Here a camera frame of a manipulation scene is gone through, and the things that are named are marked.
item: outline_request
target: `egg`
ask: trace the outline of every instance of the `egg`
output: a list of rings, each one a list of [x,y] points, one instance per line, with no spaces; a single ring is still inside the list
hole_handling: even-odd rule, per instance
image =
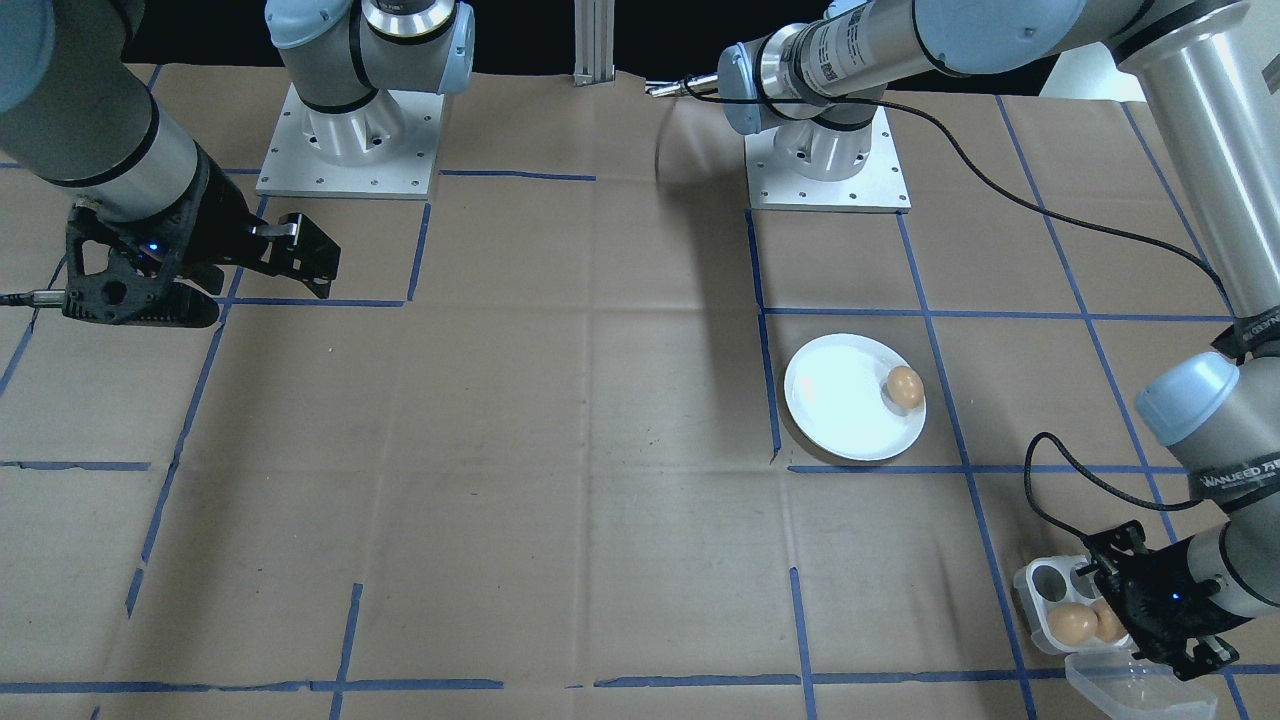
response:
[[[1068,602],[1050,611],[1048,634],[1062,644],[1084,644],[1098,634],[1098,614],[1079,602]]]
[[[1100,641],[1105,643],[1114,643],[1129,634],[1129,630],[1125,629],[1123,623],[1120,623],[1120,618],[1116,615],[1115,610],[1111,610],[1107,601],[1100,600],[1089,607],[1093,609],[1094,615],[1098,616]]]
[[[884,392],[905,410],[914,410],[924,402],[924,383],[920,375],[906,365],[899,365],[888,372]]]

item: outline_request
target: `cable connector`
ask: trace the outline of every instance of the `cable connector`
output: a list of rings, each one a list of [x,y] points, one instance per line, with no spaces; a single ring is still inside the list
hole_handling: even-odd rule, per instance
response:
[[[33,290],[0,295],[0,307],[61,307],[65,300],[65,290]]]

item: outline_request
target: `plastic egg carton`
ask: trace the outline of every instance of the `plastic egg carton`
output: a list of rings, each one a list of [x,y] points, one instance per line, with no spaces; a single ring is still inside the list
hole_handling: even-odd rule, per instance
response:
[[[1082,578],[1075,573],[1088,564],[1089,559],[1084,555],[1041,557],[1019,570],[1014,577],[1014,589],[1021,600],[1027,621],[1030,624],[1032,642],[1048,655],[1105,652],[1124,650],[1132,644],[1129,635],[1112,643],[1094,637],[1083,644],[1066,644],[1048,632],[1048,614],[1055,607],[1069,602],[1089,606],[1102,600],[1102,593],[1093,584],[1093,578]]]

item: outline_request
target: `silver metal tube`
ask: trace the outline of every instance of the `silver metal tube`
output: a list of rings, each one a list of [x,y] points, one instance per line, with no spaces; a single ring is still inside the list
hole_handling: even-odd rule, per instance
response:
[[[104,183],[64,190],[97,202],[104,220],[142,220],[182,197],[198,161],[196,141],[161,108],[155,141],[136,165]]]
[[[915,33],[911,0],[874,0],[805,29],[797,41],[804,83],[842,97],[933,69]]]
[[[1252,594],[1280,610],[1280,495],[1272,495],[1231,514],[1224,530],[1222,552],[1231,561],[1239,582]]]
[[[1280,305],[1280,115],[1235,38],[1247,12],[1210,13],[1120,64],[1142,82],[1242,318]]]

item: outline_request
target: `label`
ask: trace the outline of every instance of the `label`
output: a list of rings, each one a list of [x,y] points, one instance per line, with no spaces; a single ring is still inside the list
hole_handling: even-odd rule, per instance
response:
[[[1190,479],[1194,483],[1197,497],[1235,493],[1240,488],[1260,489],[1280,479],[1280,452],[1230,468],[1201,470]]]
[[[809,42],[804,63],[805,81],[812,87],[826,87],[849,78],[876,63],[863,18],[870,13],[872,0],[818,28]]]

